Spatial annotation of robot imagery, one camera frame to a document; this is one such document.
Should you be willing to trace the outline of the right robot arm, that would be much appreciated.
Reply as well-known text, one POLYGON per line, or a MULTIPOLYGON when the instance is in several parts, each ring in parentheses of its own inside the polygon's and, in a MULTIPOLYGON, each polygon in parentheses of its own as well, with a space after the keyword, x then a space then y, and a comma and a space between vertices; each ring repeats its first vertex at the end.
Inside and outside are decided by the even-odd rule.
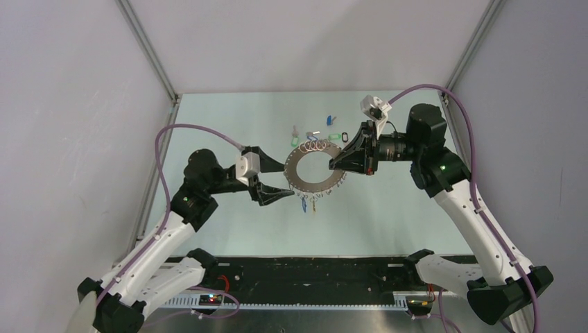
POLYGON ((404 284, 413 290, 433 284, 461 296, 489 325, 530 305, 553 282, 553 274, 523 255, 485 206, 470 170, 446 145, 441 109, 414 105, 405 131, 386 134, 390 109, 386 102, 368 101, 362 108, 367 120, 329 168, 371 176, 382 162, 410 162, 416 187, 445 211, 476 259, 458 264, 420 250, 405 259, 404 284))

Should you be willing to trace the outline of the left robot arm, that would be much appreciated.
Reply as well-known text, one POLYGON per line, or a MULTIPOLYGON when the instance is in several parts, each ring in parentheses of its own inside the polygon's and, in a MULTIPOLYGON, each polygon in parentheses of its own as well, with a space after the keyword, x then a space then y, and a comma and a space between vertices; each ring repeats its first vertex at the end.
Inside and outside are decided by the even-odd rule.
POLYGON ((244 191, 260 206, 292 196, 289 189, 263 184, 260 173, 284 171, 281 162, 258 146, 246 146, 236 162, 223 168, 209 149, 194 151, 184 180, 174 196, 167 196, 160 222, 139 245, 101 279, 90 277, 78 286, 80 304, 67 332, 138 332, 161 305, 185 289, 210 289, 218 283, 217 259, 197 248, 177 268, 158 274, 160 266, 201 229, 218 208, 216 194, 244 191))

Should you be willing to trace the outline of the perforated metal ring disc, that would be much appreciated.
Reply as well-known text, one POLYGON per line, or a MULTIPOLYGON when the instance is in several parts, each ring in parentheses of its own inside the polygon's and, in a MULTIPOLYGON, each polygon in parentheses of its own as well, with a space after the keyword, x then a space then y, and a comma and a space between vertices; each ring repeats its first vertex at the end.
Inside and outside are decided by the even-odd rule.
POLYGON ((341 147, 329 140, 318 139, 305 141, 297 148, 294 148, 286 158, 284 163, 284 176, 289 185, 298 191, 312 194, 329 191, 331 188, 337 187, 344 180, 344 171, 330 170, 331 174, 325 180, 321 182, 308 182, 299 175, 297 167, 304 157, 312 153, 323 153, 331 159, 334 159, 342 152, 343 149, 341 147))

